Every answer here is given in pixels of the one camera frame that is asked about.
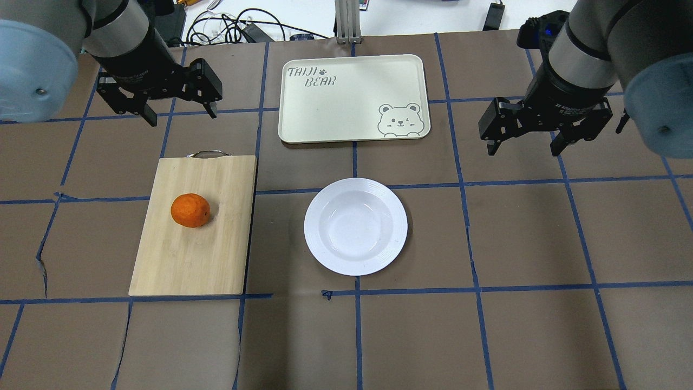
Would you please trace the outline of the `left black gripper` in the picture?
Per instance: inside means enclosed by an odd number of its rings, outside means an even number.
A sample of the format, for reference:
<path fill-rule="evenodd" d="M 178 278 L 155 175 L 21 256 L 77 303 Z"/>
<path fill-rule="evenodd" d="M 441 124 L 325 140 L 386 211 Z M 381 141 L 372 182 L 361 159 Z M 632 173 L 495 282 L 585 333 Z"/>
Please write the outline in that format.
<path fill-rule="evenodd" d="M 211 119 L 218 117 L 217 102 L 223 99 L 223 84 L 203 58 L 196 58 L 186 67 L 171 59 L 108 60 L 103 67 L 97 93 L 113 109 L 135 109 L 149 126 L 158 125 L 158 115 L 147 100 L 194 101 L 203 105 Z"/>

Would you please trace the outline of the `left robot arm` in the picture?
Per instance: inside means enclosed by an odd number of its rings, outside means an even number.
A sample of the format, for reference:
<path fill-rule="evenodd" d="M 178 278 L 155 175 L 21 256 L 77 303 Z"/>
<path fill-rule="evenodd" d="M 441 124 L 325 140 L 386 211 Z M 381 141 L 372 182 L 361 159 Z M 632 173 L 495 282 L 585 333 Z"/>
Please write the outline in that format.
<path fill-rule="evenodd" d="M 223 84 L 203 58 L 173 58 L 137 1 L 3 1 L 1 114 L 19 123 L 54 118 L 76 82 L 82 51 L 101 65 L 96 91 L 116 114 L 156 126 L 151 100 L 177 98 L 217 116 Z"/>

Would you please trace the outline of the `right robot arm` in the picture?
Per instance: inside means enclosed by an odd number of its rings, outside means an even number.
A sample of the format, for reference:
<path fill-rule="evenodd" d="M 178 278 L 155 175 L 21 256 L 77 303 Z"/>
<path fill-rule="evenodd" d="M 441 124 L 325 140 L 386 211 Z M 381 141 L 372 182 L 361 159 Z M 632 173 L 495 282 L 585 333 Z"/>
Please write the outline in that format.
<path fill-rule="evenodd" d="M 606 97 L 619 83 L 624 111 L 646 147 L 663 157 L 692 155 L 690 1 L 578 1 L 570 12 L 530 18 L 517 46 L 542 58 L 523 99 L 495 97 L 479 121 L 488 155 L 532 132 L 556 132 L 554 157 L 592 141 L 613 117 Z"/>

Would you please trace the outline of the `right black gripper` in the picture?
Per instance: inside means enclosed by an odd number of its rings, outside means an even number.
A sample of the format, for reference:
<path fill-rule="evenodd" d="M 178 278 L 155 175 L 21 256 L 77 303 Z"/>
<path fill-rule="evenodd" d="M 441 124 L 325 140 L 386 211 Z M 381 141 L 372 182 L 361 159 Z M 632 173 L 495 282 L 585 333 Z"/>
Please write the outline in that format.
<path fill-rule="evenodd" d="M 494 156 L 501 142 L 531 132 L 558 133 L 550 143 L 553 157 L 577 141 L 592 141 L 613 119 L 614 112 L 607 98 L 578 116 L 569 116 L 556 107 L 535 108 L 523 100 L 495 97 L 478 121 L 479 138 L 487 143 L 487 153 Z"/>

